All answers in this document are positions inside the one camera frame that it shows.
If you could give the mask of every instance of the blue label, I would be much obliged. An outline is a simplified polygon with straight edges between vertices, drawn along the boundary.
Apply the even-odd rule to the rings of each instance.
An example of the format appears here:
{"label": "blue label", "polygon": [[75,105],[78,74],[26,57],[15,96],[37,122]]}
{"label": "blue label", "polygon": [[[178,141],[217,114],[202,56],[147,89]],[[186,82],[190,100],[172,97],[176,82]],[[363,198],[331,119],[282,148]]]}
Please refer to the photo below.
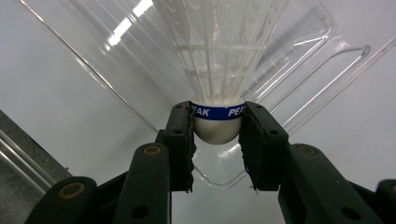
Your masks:
{"label": "blue label", "polygon": [[246,103],[241,105],[233,105],[228,107],[212,107],[205,105],[196,105],[190,102],[194,116],[200,119],[210,120],[228,120],[237,119],[242,116],[242,112],[245,109]]}

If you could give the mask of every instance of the shuttlecock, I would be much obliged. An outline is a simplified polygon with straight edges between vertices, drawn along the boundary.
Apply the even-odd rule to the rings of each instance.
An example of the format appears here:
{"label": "shuttlecock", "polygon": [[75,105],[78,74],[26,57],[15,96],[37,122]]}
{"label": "shuttlecock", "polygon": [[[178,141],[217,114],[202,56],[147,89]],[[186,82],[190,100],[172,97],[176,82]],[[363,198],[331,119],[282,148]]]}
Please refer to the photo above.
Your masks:
{"label": "shuttlecock", "polygon": [[153,0],[195,96],[194,131],[205,142],[232,141],[240,96],[287,0]]}

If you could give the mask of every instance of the screw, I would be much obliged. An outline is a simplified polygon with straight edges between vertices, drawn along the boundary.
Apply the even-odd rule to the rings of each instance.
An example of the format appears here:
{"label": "screw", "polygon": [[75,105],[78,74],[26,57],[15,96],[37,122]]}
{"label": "screw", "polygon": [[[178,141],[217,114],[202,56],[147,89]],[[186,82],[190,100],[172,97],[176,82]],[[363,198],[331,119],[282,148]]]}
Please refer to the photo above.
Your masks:
{"label": "screw", "polygon": [[150,146],[143,149],[143,153],[145,153],[145,155],[147,156],[155,156],[160,152],[161,152],[161,148],[155,146]]}
{"label": "screw", "polygon": [[310,147],[297,147],[297,150],[307,156],[315,156],[317,153]]}
{"label": "screw", "polygon": [[81,182],[73,182],[63,186],[59,190],[59,197],[62,199],[72,199],[81,194],[85,189],[85,185]]}

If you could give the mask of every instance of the clear plastic tray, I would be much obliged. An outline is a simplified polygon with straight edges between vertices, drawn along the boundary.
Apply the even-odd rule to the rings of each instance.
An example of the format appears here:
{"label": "clear plastic tray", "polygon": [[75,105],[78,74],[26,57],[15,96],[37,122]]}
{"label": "clear plastic tray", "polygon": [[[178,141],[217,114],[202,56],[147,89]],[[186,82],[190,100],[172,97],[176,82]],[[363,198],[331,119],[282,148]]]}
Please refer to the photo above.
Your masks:
{"label": "clear plastic tray", "polygon": [[[151,1],[21,2],[151,130],[193,96]],[[363,41],[342,32],[318,0],[290,1],[243,97],[292,134],[395,42],[390,33]],[[223,146],[195,139],[195,172],[210,186],[227,189],[246,175],[237,139]]]}

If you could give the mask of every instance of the black plastic part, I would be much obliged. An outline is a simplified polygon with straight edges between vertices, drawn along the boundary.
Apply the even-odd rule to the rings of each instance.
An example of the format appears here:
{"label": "black plastic part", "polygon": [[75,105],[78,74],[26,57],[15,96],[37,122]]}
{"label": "black plastic part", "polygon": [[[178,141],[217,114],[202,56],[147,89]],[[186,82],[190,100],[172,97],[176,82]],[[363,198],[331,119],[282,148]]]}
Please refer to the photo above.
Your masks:
{"label": "black plastic part", "polygon": [[377,199],[376,212],[385,223],[396,223],[396,180],[389,179],[379,182],[375,192]]}
{"label": "black plastic part", "polygon": [[373,210],[376,209],[377,207],[377,199],[375,196],[375,193],[365,189],[364,187],[357,185],[353,182],[349,181],[350,186],[352,186],[352,188],[354,190],[356,190],[356,192],[359,193],[359,195],[361,196],[361,198],[367,203],[367,205],[369,205]]}
{"label": "black plastic part", "polygon": [[289,135],[262,105],[247,102],[239,143],[253,188],[278,190]]}
{"label": "black plastic part", "polygon": [[192,156],[196,150],[192,116],[189,102],[175,105],[165,130],[156,139],[170,150],[172,191],[192,191]]}
{"label": "black plastic part", "polygon": [[287,223],[382,223],[319,149],[292,145],[285,165],[278,199]]}
{"label": "black plastic part", "polygon": [[54,185],[38,202],[26,224],[95,223],[96,183],[88,177],[70,177]]}
{"label": "black plastic part", "polygon": [[125,172],[97,188],[100,209],[95,215],[99,217],[100,223],[111,223],[113,220],[127,174]]}
{"label": "black plastic part", "polygon": [[163,144],[136,150],[112,223],[170,223],[169,165],[169,150]]}

